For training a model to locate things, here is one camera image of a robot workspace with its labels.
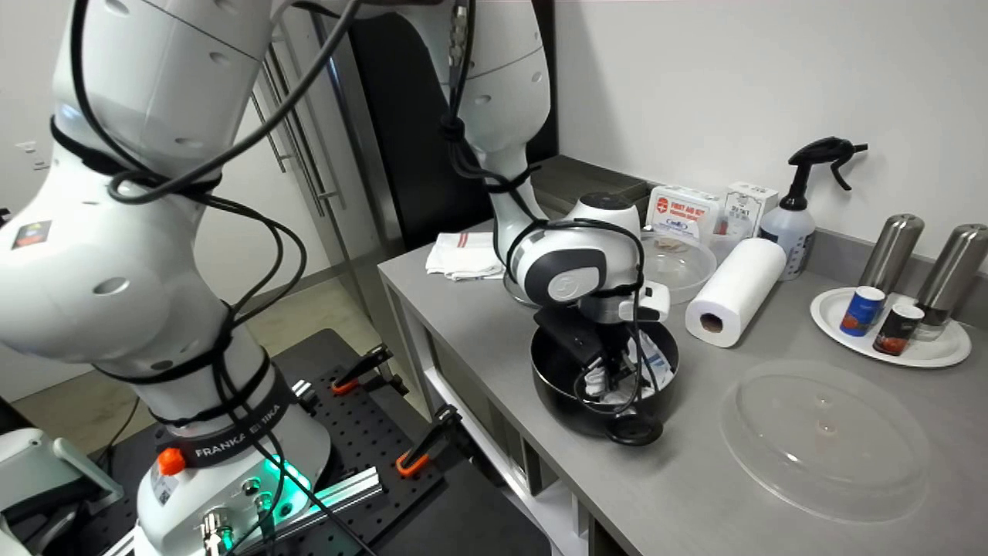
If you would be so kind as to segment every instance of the tray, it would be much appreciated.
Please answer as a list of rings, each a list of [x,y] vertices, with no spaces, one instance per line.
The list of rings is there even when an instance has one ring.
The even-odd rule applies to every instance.
[[[911,340],[901,354],[877,352],[872,342],[887,321],[887,311],[872,325],[866,336],[850,336],[839,330],[839,319],[845,311],[845,302],[853,301],[856,286],[837,286],[824,290],[809,302],[813,321],[839,346],[877,357],[900,369],[952,369],[961,364],[970,354],[970,336],[966,330],[952,321],[939,340]]]

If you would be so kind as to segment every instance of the stainless steel container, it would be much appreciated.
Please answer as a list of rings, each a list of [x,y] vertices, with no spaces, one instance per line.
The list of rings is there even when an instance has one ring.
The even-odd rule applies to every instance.
[[[988,225],[957,225],[939,253],[926,283],[920,286],[923,325],[937,327],[952,319],[966,286],[976,282],[988,253]]]
[[[869,255],[869,267],[866,267],[858,283],[893,292],[920,236],[923,236],[920,215],[915,215],[915,214],[888,215],[883,225],[883,236],[877,238],[877,243]]]

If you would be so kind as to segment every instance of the black bowl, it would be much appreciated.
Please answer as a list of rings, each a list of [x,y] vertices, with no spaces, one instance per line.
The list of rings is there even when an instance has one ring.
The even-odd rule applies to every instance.
[[[640,325],[654,346],[668,354],[676,373],[678,346],[664,325]],[[548,334],[537,330],[531,340],[531,378],[542,405],[571,429],[619,446],[651,446],[661,435],[661,411],[671,400],[674,382],[630,405],[605,405],[575,396],[575,382],[583,369]]]

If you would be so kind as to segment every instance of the lid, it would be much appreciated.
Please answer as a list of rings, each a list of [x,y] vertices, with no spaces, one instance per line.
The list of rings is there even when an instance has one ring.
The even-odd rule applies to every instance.
[[[690,302],[717,273],[717,253],[704,243],[654,236],[644,242],[644,278],[671,286],[671,302]]]
[[[837,369],[786,360],[737,382],[722,429],[762,488],[809,514],[887,523],[926,492],[930,441],[920,423],[893,396]]]
[[[872,302],[883,302],[887,292],[879,286],[858,286],[856,295],[872,301]]]
[[[918,307],[915,295],[895,295],[893,311],[908,319],[908,321],[923,321],[923,309]]]

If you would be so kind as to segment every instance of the box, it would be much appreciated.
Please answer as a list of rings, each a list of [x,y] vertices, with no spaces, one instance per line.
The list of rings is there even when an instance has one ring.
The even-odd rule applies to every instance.
[[[644,221],[661,236],[707,243],[721,205],[722,195],[694,186],[651,183]]]
[[[777,205],[777,191],[765,186],[734,183],[722,195],[712,236],[744,242],[759,236],[762,215]]]

